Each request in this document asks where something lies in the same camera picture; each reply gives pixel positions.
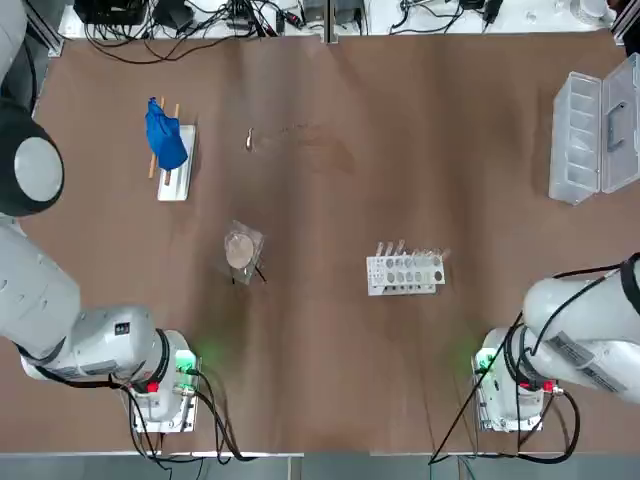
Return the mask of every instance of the wooden tabletop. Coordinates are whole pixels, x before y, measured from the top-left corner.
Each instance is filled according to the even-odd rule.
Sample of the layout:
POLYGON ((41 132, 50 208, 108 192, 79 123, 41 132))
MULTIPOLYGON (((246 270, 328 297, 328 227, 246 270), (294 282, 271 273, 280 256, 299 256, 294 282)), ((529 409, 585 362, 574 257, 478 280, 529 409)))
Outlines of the wooden tabletop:
MULTIPOLYGON (((37 115, 65 192, 24 227, 86 306, 144 304, 184 333, 221 379, 243 451, 431 452, 469 391, 471 355, 534 281, 637 249, 640 184, 578 207, 546 193, 556 92, 571 70, 602 77, 623 58, 606 32, 228 41, 144 67, 68 42, 37 115), (183 203, 158 202, 147 179, 150 96, 197 125, 183 203), (233 219, 266 235, 268 283, 220 273, 233 219), (450 249, 447 284, 367 297, 365 257, 401 238, 450 249)), ((0 359, 12 432, 0 450, 132 450, 116 394, 32 380, 8 342, 0 359)), ((569 388, 579 450, 638 451, 640 408, 569 388)), ((474 449, 470 419, 445 451, 474 449)), ((558 425, 528 448, 563 450, 558 425)), ((167 448, 213 450, 211 426, 200 409, 197 432, 167 448)), ((513 443, 481 435, 478 448, 513 443)))

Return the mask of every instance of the clear plastic container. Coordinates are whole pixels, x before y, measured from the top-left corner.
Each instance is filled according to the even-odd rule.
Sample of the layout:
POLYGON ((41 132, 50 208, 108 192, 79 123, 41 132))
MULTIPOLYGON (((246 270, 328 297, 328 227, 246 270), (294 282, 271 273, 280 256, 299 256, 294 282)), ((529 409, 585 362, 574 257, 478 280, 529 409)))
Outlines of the clear plastic container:
POLYGON ((600 190, 602 80, 571 72, 553 103, 549 196, 576 205, 600 190))
POLYGON ((639 57, 634 53, 602 88, 602 191, 612 193, 640 177, 638 156, 639 57))
POLYGON ((551 198, 576 205, 640 177, 638 58, 629 57, 604 81, 569 74, 553 107, 551 198))

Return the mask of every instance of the wooden stick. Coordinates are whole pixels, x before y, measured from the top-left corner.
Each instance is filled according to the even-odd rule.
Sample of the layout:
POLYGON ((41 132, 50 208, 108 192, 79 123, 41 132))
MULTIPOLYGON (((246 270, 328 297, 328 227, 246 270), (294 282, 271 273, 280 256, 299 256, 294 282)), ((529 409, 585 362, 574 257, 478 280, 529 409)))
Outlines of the wooden stick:
MULTIPOLYGON (((176 113, 173 114, 175 118, 180 116, 180 104, 176 103, 176 113)), ((167 186, 171 183, 171 170, 165 170, 164 172, 164 185, 167 186)))
MULTIPOLYGON (((164 110, 164 97, 160 98, 160 108, 164 110)), ((151 163, 149 164, 149 180, 153 178, 153 174, 156 173, 156 164, 158 163, 158 158, 155 153, 151 154, 151 163)))

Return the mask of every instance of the blue cloth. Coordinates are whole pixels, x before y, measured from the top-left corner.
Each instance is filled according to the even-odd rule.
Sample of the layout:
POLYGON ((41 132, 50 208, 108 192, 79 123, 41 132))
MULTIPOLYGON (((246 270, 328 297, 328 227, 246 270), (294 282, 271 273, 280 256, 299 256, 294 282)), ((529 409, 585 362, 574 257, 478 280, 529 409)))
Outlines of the blue cloth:
POLYGON ((187 160, 187 150, 180 138, 180 121, 167 117, 155 97, 151 97, 145 122, 147 140, 151 151, 158 157, 158 166, 173 170, 182 165, 187 160))

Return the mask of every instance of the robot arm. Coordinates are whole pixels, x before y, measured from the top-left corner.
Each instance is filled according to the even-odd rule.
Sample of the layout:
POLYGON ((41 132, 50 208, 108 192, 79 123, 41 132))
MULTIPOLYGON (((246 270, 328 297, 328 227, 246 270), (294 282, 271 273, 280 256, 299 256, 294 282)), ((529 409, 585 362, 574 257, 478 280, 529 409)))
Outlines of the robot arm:
POLYGON ((0 100, 0 335, 37 379, 113 375, 130 385, 153 431, 175 431, 192 399, 178 386, 195 357, 178 332, 157 330, 139 306, 82 309, 80 289, 20 229, 15 217, 55 204, 64 167, 55 144, 21 107, 0 100))
POLYGON ((3 0, 0 15, 0 83, 20 50, 27 30, 22 0, 3 0))
POLYGON ((518 421, 523 431, 534 428, 542 410, 542 387, 549 380, 604 390, 640 403, 640 291, 636 280, 640 265, 636 260, 634 255, 596 285, 595 281, 555 278, 536 283, 524 301, 524 323, 487 335, 474 359, 475 368, 486 365, 487 356, 493 358, 503 341, 505 346, 479 389, 478 413, 485 429, 513 431, 518 421), (593 288, 586 290, 587 285, 593 288))
MULTIPOLYGON (((631 293, 633 287, 637 291, 639 274, 638 263, 625 262, 572 301, 549 324, 536 355, 525 354, 530 367, 546 378, 603 389, 640 403, 640 315, 631 293), (623 287, 623 278, 631 289, 623 287)), ((525 349, 535 346, 553 312, 588 283, 546 279, 529 290, 523 310, 528 327, 525 349)))

